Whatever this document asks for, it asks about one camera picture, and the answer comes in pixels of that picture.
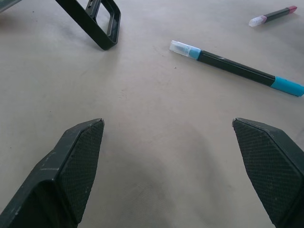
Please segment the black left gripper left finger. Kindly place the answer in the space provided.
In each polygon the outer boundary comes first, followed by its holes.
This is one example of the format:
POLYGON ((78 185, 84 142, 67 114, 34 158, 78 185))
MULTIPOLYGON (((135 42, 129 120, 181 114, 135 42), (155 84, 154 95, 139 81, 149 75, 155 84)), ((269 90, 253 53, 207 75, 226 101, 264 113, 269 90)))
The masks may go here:
POLYGON ((0 214, 0 228, 77 228, 95 180, 103 119, 67 129, 0 214))

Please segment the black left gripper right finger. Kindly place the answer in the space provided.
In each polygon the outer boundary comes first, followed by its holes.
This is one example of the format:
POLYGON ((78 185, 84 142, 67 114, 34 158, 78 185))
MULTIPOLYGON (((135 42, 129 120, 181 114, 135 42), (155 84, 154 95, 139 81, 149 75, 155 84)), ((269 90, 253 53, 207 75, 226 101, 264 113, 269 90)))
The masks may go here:
POLYGON ((232 122, 247 175, 276 228, 304 228, 304 151, 281 129, 232 122))

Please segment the blue and black marker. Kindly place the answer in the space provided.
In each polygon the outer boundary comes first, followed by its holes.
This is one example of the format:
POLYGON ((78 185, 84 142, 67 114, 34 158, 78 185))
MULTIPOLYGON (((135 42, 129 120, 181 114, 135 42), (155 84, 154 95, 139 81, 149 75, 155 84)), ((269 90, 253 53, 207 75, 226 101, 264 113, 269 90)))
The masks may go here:
POLYGON ((169 50, 290 95, 297 97, 304 95, 304 86, 300 84, 245 66, 197 47, 173 40, 169 50))

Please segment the red and black marker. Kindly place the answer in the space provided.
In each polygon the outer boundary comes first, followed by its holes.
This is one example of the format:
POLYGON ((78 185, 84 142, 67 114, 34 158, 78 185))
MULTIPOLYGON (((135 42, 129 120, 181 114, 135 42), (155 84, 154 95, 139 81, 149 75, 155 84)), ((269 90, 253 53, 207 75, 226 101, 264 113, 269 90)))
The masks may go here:
POLYGON ((256 18, 253 18, 249 21, 249 26, 250 27, 256 27, 256 26, 259 26, 259 25, 262 25, 262 24, 265 24, 265 23, 268 23, 270 21, 273 21, 275 19, 278 19, 280 17, 284 17, 286 15, 289 15, 289 14, 292 14, 294 13, 295 11, 297 10, 297 7, 296 6, 290 6, 290 7, 287 7, 287 8, 284 8, 284 9, 281 9, 281 10, 278 10, 278 11, 275 11, 275 12, 272 12, 272 13, 268 13, 268 14, 265 14, 265 15, 261 15, 261 16, 258 16, 256 18))

